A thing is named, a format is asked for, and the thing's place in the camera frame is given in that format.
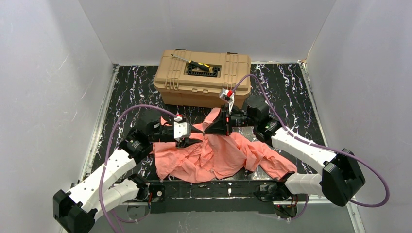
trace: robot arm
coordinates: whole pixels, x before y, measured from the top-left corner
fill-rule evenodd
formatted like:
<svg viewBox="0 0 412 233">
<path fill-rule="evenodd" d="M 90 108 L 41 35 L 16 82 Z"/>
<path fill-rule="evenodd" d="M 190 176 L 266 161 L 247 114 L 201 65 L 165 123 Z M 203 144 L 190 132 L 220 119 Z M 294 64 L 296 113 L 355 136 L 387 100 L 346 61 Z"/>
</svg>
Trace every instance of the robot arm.
<svg viewBox="0 0 412 233">
<path fill-rule="evenodd" d="M 133 128 L 108 159 L 102 186 L 107 210 L 147 192 L 147 181 L 136 174 L 117 186 L 112 187 L 112 185 L 153 151 L 152 142 L 176 142 L 179 148 L 201 142 L 201 140 L 189 139 L 191 133 L 202 132 L 187 123 L 181 116 L 176 117 L 173 123 L 170 122 L 171 125 L 161 125 L 160 118 L 140 120 L 138 125 L 143 127 Z M 86 233 L 93 227 L 95 220 L 102 216 L 99 182 L 103 166 L 101 165 L 67 192 L 59 190 L 54 194 L 53 216 L 66 231 Z"/>
<path fill-rule="evenodd" d="M 229 135 L 232 127 L 253 126 L 256 138 L 271 147 L 284 150 L 314 168 L 318 174 L 288 173 L 277 185 L 278 198 L 289 194 L 314 194 L 325 196 L 338 206 L 345 206 L 365 184 L 365 178 L 356 160 L 342 154 L 319 149 L 305 144 L 282 128 L 279 121 L 269 116 L 269 106 L 261 96 L 250 96 L 246 111 L 230 108 L 233 98 L 222 98 L 227 102 L 215 121 L 205 129 L 205 133 Z"/>
</svg>

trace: black table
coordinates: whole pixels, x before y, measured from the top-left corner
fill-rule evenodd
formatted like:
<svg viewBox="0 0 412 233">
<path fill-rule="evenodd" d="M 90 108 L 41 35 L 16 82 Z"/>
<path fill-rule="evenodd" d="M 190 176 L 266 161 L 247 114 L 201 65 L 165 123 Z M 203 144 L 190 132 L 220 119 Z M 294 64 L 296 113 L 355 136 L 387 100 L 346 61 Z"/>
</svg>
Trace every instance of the black table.
<svg viewBox="0 0 412 233">
<path fill-rule="evenodd" d="M 109 136 L 114 123 L 127 108 L 136 104 L 152 104 L 165 108 L 174 113 L 183 114 L 192 124 L 203 122 L 206 115 L 210 112 L 211 109 L 209 108 L 165 105 L 160 97 L 160 93 L 157 92 L 153 86 L 153 79 L 157 68 L 158 66 L 119 67 L 119 72 L 117 74 L 99 141 L 99 147 L 93 161 L 92 171 L 95 171 L 104 162 L 104 155 L 108 142 L 107 137 Z M 252 64 L 251 73 L 260 78 L 261 83 L 266 88 L 266 94 L 271 100 L 271 103 L 274 105 L 280 117 L 289 128 L 293 129 L 295 132 L 298 132 L 305 138 L 313 140 L 317 144 L 324 144 L 322 133 L 315 117 L 314 107 L 309 98 L 308 89 L 305 85 L 301 67 L 298 63 Z M 259 90 L 255 80 L 251 79 L 251 85 L 251 95 L 259 95 Z M 124 132 L 127 133 L 134 125 L 140 111 L 144 111 L 144 109 L 133 111 L 133 113 L 130 113 L 125 121 L 120 124 L 121 132 L 119 133 L 117 131 L 115 133 L 116 138 L 113 140 L 111 145 L 111 152 L 113 151 L 113 148 L 115 148 L 116 145 L 123 139 Z M 252 134 L 251 127 L 235 130 L 251 141 L 256 140 Z M 307 164 L 289 155 L 287 152 L 279 149 L 275 150 L 285 158 L 292 161 L 297 166 L 299 173 L 316 173 L 316 171 Z M 142 161 L 142 163 L 129 171 L 125 176 L 127 177 L 132 173 L 139 173 L 140 175 L 146 177 L 149 181 L 159 181 L 159 177 L 156 174 L 154 156 L 148 156 Z M 230 185 L 238 187 L 239 190 L 243 190 L 243 194 L 238 193 L 237 197 L 243 196 L 243 199 L 245 199 L 245 197 L 250 196 L 250 192 L 242 189 L 242 185 L 256 186 L 264 183 L 265 181 L 269 182 L 271 180 L 272 178 L 260 167 L 258 167 L 254 172 L 241 169 L 234 176 L 222 180 L 220 184 L 218 184 L 218 182 L 211 182 L 209 185 L 211 188 L 209 188 L 210 192 L 206 195 L 209 195 L 210 197 L 220 197 L 224 193 L 223 191 L 219 191 L 221 186 L 224 185 L 224 188 L 227 189 L 230 183 Z M 167 190 L 177 189 L 179 187 L 181 188 L 179 192 L 172 195 L 175 200 L 179 198 L 181 200 L 187 199 L 185 203 L 188 204 L 192 201 L 189 199 L 200 199 L 200 197 L 196 197 L 196 195 L 187 196 L 187 194 L 191 193 L 192 187 L 195 190 L 199 187 L 199 185 L 191 185 L 191 187 L 187 187 L 187 185 L 190 184 L 180 181 L 173 176 L 169 176 L 164 181 L 164 185 L 167 187 Z"/>
</svg>

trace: marble pattern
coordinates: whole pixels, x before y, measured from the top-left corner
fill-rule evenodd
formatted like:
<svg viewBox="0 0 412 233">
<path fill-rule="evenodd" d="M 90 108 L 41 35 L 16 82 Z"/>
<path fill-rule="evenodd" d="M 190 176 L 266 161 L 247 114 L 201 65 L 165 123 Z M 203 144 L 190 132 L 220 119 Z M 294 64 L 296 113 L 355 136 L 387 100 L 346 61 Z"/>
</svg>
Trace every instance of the marble pattern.
<svg viewBox="0 0 412 233">
<path fill-rule="evenodd" d="M 92 171 L 96 170 L 103 162 L 107 148 L 108 136 L 124 110 L 136 104 L 151 104 L 165 108 L 171 112 L 180 113 L 187 117 L 192 124 L 201 123 L 210 112 L 208 108 L 165 105 L 160 93 L 153 86 L 153 78 L 158 66 L 124 66 L 119 68 L 119 73 L 113 88 L 106 119 L 98 150 L 93 161 Z M 271 103 L 278 111 L 285 124 L 295 132 L 313 140 L 318 144 L 324 144 L 322 134 L 316 120 L 313 106 L 310 101 L 308 90 L 303 80 L 302 71 L 299 64 L 253 64 L 251 73 L 255 74 L 266 89 Z M 251 95 L 259 95 L 258 85 L 251 80 Z M 115 140 L 111 145 L 111 151 L 124 137 L 124 133 L 134 126 L 142 109 L 134 110 L 119 125 Z M 235 129 L 249 140 L 255 141 L 251 127 Z M 281 155 L 296 164 L 300 173 L 315 173 L 307 164 L 299 161 L 285 151 L 275 149 Z M 126 176 L 138 172 L 148 180 L 159 180 L 156 170 L 154 157 L 148 156 L 136 168 L 129 171 Z M 258 167 L 254 172 L 240 170 L 235 176 L 226 180 L 268 180 L 270 177 Z"/>
</svg>

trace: plastic toolbox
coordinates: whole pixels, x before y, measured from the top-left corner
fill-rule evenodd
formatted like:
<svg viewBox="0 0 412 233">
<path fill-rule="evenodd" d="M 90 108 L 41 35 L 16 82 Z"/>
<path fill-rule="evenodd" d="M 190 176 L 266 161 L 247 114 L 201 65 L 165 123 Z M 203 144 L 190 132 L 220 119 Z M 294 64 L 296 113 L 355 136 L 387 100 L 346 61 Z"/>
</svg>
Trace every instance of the plastic toolbox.
<svg viewBox="0 0 412 233">
<path fill-rule="evenodd" d="M 171 54 L 187 60 L 211 66 L 204 72 L 193 65 L 172 57 Z M 220 107 L 222 88 L 232 89 L 246 74 L 250 73 L 250 58 L 236 53 L 207 53 L 187 50 L 166 50 L 154 78 L 154 86 L 165 104 L 198 107 Z M 236 90 L 235 105 L 242 107 L 250 94 L 250 78 L 246 78 Z"/>
</svg>

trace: white wall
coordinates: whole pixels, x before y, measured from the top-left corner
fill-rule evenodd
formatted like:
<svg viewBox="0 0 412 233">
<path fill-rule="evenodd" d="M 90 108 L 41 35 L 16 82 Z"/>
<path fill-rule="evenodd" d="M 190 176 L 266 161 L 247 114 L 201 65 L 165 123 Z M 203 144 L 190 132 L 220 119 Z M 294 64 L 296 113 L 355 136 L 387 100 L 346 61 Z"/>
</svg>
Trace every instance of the white wall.
<svg viewBox="0 0 412 233">
<path fill-rule="evenodd" d="M 305 59 L 335 0 L 80 0 L 113 63 L 159 64 L 165 49 Z"/>
<path fill-rule="evenodd" d="M 0 232 L 59 231 L 111 74 L 77 0 L 0 3 Z"/>
<path fill-rule="evenodd" d="M 338 0 L 308 58 L 330 145 L 347 147 L 389 183 L 387 205 L 359 207 L 368 233 L 411 232 L 412 2 Z M 357 198 L 377 203 L 383 186 L 364 169 Z"/>
</svg>

